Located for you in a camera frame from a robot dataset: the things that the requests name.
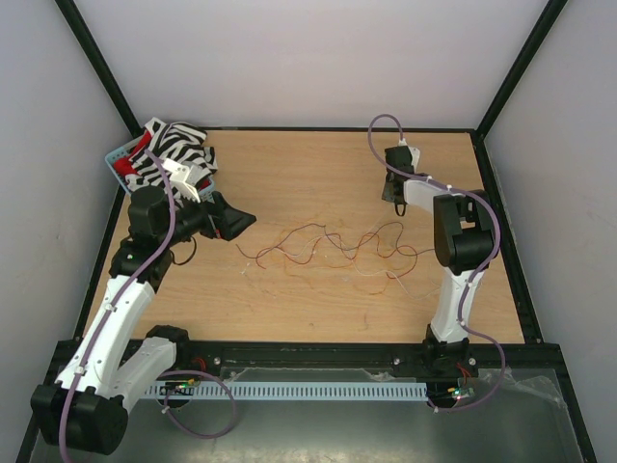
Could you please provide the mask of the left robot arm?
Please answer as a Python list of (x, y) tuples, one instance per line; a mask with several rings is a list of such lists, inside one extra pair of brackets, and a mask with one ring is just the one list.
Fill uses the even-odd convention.
[(199, 233), (231, 241), (255, 223), (215, 191), (177, 207), (168, 191), (146, 186), (130, 196), (129, 235), (114, 254), (104, 296), (76, 352), (50, 385), (39, 385), (31, 407), (45, 442), (62, 450), (103, 455), (121, 443), (128, 417), (164, 372), (191, 366), (187, 331), (157, 326), (125, 359), (130, 336), (173, 263), (172, 248)]

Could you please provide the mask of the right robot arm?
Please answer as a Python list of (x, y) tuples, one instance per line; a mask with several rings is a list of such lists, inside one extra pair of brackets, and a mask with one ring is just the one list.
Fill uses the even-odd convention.
[(443, 268), (439, 305), (428, 329), (433, 344), (421, 352), (423, 367), (442, 375), (456, 361), (449, 344), (469, 336), (473, 297), (485, 269), (497, 254), (500, 229), (488, 194), (437, 184), (416, 171), (419, 150), (407, 145), (385, 149), (387, 174), (382, 199), (403, 216), (419, 207), (433, 217), (433, 247)]

